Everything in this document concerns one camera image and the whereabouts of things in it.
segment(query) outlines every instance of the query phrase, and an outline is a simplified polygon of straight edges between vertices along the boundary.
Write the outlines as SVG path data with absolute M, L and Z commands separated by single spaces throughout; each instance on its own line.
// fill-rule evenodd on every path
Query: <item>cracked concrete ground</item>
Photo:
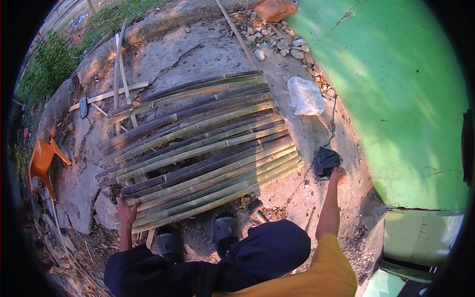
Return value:
M 145 97 L 200 78 L 252 70 L 238 40 L 228 36 L 230 29 L 224 19 L 201 21 L 188 26 L 191 27 L 190 33 L 185 32 L 185 26 L 179 27 L 163 37 L 139 44 L 126 54 L 123 53 L 128 83 L 149 80 L 151 84 L 144 90 L 131 92 L 131 96 Z M 325 102 L 326 110 L 321 116 L 295 116 L 289 105 L 287 80 L 292 76 L 311 79 L 309 73 L 302 68 L 300 60 L 290 55 L 283 57 L 273 47 L 264 47 L 262 50 L 266 58 L 255 61 L 265 72 L 305 166 L 300 172 L 294 172 L 260 189 L 255 195 L 270 211 L 279 208 L 289 220 L 305 229 L 312 208 L 315 207 L 317 213 L 320 212 L 327 189 L 326 182 L 316 182 L 312 167 L 314 153 L 320 146 L 329 143 L 328 148 L 336 150 L 342 156 L 343 166 L 348 173 L 347 183 L 339 188 L 341 228 L 338 238 L 355 271 L 360 270 L 360 274 L 364 274 L 372 259 L 362 261 L 357 255 L 367 250 L 365 240 L 371 229 L 364 228 L 362 220 L 374 217 L 372 208 L 377 207 L 377 203 L 374 203 L 371 177 L 350 117 L 338 98 L 336 102 Z M 108 63 L 98 74 L 99 82 L 82 81 L 85 94 L 92 97 L 110 91 L 113 73 L 114 64 Z M 106 112 L 113 110 L 112 98 L 97 104 Z M 121 95 L 120 105 L 124 104 L 125 97 Z M 144 112 L 138 114 L 137 119 L 143 123 L 182 104 L 184 103 L 176 102 Z M 94 184 L 94 175 L 102 171 L 99 167 L 101 155 L 97 147 L 110 138 L 114 127 L 103 129 L 101 126 L 105 122 L 105 116 L 91 105 L 87 118 L 81 120 L 79 112 L 74 111 L 72 119 L 76 129 L 72 137 L 66 138 L 63 151 L 70 156 L 73 165 L 62 167 L 55 174 L 55 191 L 58 203 L 72 226 L 79 232 L 89 234 L 96 211 L 93 204 L 99 194 Z M 130 121 L 123 121 L 122 125 L 132 127 Z M 247 230 L 258 222 L 238 201 L 232 205 L 237 209 L 241 228 L 246 236 Z M 211 212 L 206 212 L 181 223 L 188 261 L 218 261 L 210 242 L 210 217 Z M 312 223 L 313 233 L 317 223 L 318 218 Z M 311 238 L 314 251 L 316 240 L 313 234 Z M 310 259 L 311 257 L 298 271 L 308 267 Z

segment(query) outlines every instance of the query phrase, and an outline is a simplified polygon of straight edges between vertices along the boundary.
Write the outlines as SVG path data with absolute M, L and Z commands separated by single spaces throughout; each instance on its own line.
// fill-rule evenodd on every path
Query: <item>dirt ground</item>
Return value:
M 250 25 L 247 17 L 236 18 L 236 22 L 238 29 Z M 186 27 L 183 26 L 156 40 L 138 44 L 125 55 L 123 53 L 128 84 L 145 80 L 150 82 L 150 86 L 144 90 L 131 91 L 132 98 L 145 97 L 203 77 L 252 70 L 224 18 L 205 19 L 188 24 L 188 27 L 191 28 L 190 33 L 186 33 Z M 301 228 L 306 228 L 312 208 L 315 207 L 317 213 L 320 213 L 328 186 L 328 182 L 316 181 L 313 171 L 314 155 L 320 146 L 328 144 L 327 148 L 337 151 L 342 156 L 342 165 L 348 174 L 347 182 L 339 188 L 341 223 L 338 239 L 358 280 L 363 281 L 371 274 L 376 253 L 372 247 L 368 247 L 368 235 L 384 210 L 375 198 L 366 160 L 351 119 L 336 94 L 333 97 L 328 96 L 330 99 L 325 98 L 323 115 L 295 116 L 289 105 L 287 80 L 293 76 L 309 80 L 314 78 L 302 67 L 302 60 L 295 59 L 291 55 L 283 57 L 276 47 L 270 44 L 264 46 L 261 42 L 260 46 L 266 58 L 255 61 L 265 72 L 305 166 L 300 172 L 294 172 L 251 194 L 245 200 L 246 205 L 239 200 L 231 203 L 237 211 L 243 235 L 246 236 L 249 228 L 259 224 L 249 207 L 255 199 L 263 202 L 265 209 L 262 213 L 270 221 L 288 219 Z M 254 51 L 256 42 L 249 43 L 249 47 Z M 92 77 L 88 82 L 81 82 L 84 95 L 93 97 L 112 90 L 113 75 L 112 58 L 107 67 L 97 73 L 96 77 Z M 329 85 L 324 76 L 321 76 L 321 81 Z M 112 101 L 112 98 L 109 98 L 97 102 L 97 105 L 110 112 L 113 110 Z M 139 114 L 137 119 L 140 123 L 148 121 L 176 108 L 178 104 L 182 103 L 170 104 L 158 110 Z M 122 95 L 120 106 L 123 105 L 125 97 Z M 77 110 L 71 114 L 69 118 L 65 118 L 62 126 L 72 121 L 75 129 L 64 140 L 62 150 L 69 155 L 73 165 L 57 166 L 54 169 L 53 184 L 58 197 L 58 219 L 65 234 L 71 238 L 78 250 L 77 260 L 87 272 L 102 283 L 105 263 L 117 252 L 119 234 L 116 230 L 109 230 L 98 222 L 94 202 L 101 191 L 94 182 L 94 175 L 103 170 L 101 166 L 104 167 L 97 147 L 110 138 L 114 127 L 102 128 L 105 116 L 91 105 L 88 116 L 83 120 L 80 119 Z M 123 121 L 122 125 L 128 129 L 132 128 L 130 121 Z M 114 201 L 118 189 L 115 187 L 103 192 Z M 219 261 L 210 241 L 211 215 L 212 212 L 209 211 L 179 222 L 187 261 L 202 260 L 211 263 Z M 318 217 L 319 215 L 314 222 L 310 222 L 312 253 L 297 272 L 305 271 L 310 265 L 317 246 L 314 232 Z M 146 236 L 146 232 L 133 235 L 133 245 L 144 243 Z M 154 242 L 151 251 L 156 253 Z

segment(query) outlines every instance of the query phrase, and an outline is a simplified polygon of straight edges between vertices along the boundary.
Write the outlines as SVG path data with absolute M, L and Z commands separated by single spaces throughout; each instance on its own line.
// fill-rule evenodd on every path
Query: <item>yellow shirt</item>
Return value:
M 327 234 L 318 242 L 310 268 L 301 273 L 275 278 L 240 291 L 217 292 L 213 297 L 248 296 L 355 296 L 358 284 L 353 269 L 338 244 Z

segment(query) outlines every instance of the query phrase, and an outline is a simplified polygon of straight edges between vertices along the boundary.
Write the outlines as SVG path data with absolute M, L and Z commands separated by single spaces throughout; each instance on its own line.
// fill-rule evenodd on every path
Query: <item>hand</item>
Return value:
M 132 228 L 133 222 L 135 222 L 135 219 L 137 218 L 137 208 L 139 207 L 139 203 L 140 201 L 137 199 L 133 204 L 133 207 L 130 208 L 127 203 L 125 203 L 122 195 L 117 198 L 117 212 L 119 213 L 121 229 L 125 227 Z
M 341 166 L 333 168 L 332 174 L 330 175 L 330 181 L 336 182 L 337 185 L 344 184 L 346 181 L 346 170 Z

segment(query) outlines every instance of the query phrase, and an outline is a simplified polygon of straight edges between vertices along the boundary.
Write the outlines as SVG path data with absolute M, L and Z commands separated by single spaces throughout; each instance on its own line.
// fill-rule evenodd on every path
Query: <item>black sandal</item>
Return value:
M 172 263 L 183 263 L 183 241 L 180 231 L 170 225 L 155 230 L 158 254 Z
M 231 208 L 223 207 L 213 214 L 211 230 L 211 242 L 220 259 L 226 257 L 229 248 L 242 238 L 237 215 Z

